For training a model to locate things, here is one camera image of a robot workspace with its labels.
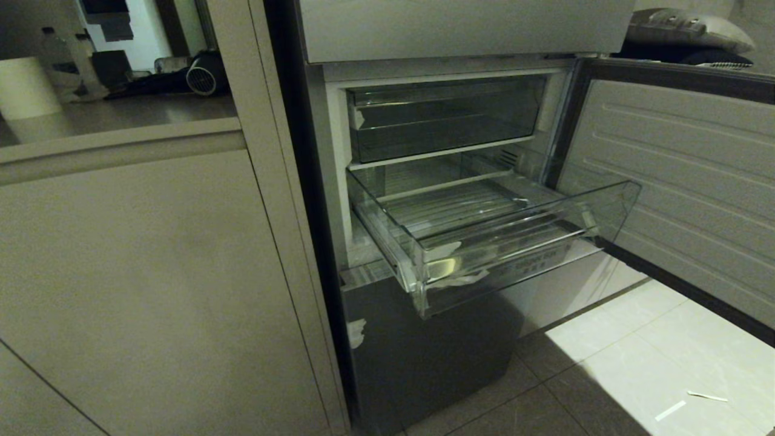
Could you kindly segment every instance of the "freezer shelf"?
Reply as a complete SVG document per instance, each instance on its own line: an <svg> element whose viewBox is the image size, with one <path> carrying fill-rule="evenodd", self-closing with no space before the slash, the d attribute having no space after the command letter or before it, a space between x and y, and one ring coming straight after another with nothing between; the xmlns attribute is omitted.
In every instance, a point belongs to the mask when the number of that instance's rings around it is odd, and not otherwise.
<svg viewBox="0 0 775 436"><path fill-rule="evenodd" d="M350 142L361 163L533 133L544 76L347 90Z"/></svg>
<svg viewBox="0 0 775 436"><path fill-rule="evenodd" d="M513 166L489 151L348 171L355 214L422 317L616 238L638 185L564 168L566 191L553 191L539 183L546 157L516 150Z"/></svg>

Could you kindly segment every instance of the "cushion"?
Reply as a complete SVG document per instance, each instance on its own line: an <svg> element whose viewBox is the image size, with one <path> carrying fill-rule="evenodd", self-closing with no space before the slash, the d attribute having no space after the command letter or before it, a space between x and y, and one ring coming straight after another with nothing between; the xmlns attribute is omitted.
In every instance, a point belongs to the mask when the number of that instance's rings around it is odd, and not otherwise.
<svg viewBox="0 0 775 436"><path fill-rule="evenodd" d="M729 20L683 9L644 9L632 14L627 40L641 44L715 47L740 54L756 45Z"/></svg>

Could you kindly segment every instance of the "white floor tile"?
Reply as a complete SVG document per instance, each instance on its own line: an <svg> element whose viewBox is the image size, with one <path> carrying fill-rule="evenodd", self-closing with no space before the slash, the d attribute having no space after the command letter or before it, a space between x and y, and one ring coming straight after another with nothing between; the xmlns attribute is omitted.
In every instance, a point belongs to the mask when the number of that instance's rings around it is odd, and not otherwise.
<svg viewBox="0 0 775 436"><path fill-rule="evenodd" d="M601 307L630 330L645 326L687 298L656 280L614 298Z"/></svg>
<svg viewBox="0 0 775 436"><path fill-rule="evenodd" d="M517 356L512 357L506 375L444 410L440 410L406 430L408 436L443 436L516 398L539 384Z"/></svg>
<svg viewBox="0 0 775 436"><path fill-rule="evenodd" d="M544 386L537 386L449 436L585 436Z"/></svg>
<svg viewBox="0 0 775 436"><path fill-rule="evenodd" d="M547 380L630 333L602 307L517 343L517 353L540 380Z"/></svg>
<svg viewBox="0 0 775 436"><path fill-rule="evenodd" d="M775 350L770 346L692 301L638 335L701 379L712 395L729 398L729 405L763 433L775 427Z"/></svg>
<svg viewBox="0 0 775 436"><path fill-rule="evenodd" d="M602 421L590 412L594 396L579 394L583 372L594 380L639 426L652 435L761 436L762 431L729 403L688 396L687 390L718 395L636 334L591 356L550 380L547 386L591 434L622 433L617 426L634 423ZM680 402L685 405L657 420Z"/></svg>

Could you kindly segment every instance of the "freezer door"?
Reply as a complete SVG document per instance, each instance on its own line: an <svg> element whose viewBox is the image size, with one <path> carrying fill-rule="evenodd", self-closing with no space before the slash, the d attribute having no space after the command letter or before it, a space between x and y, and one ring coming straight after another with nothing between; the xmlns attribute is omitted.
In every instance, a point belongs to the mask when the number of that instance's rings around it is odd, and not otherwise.
<svg viewBox="0 0 775 436"><path fill-rule="evenodd" d="M635 0L298 0L310 63L614 53Z"/></svg>
<svg viewBox="0 0 775 436"><path fill-rule="evenodd" d="M556 156L642 186L611 252L775 328L775 78L630 61L577 71Z"/></svg>

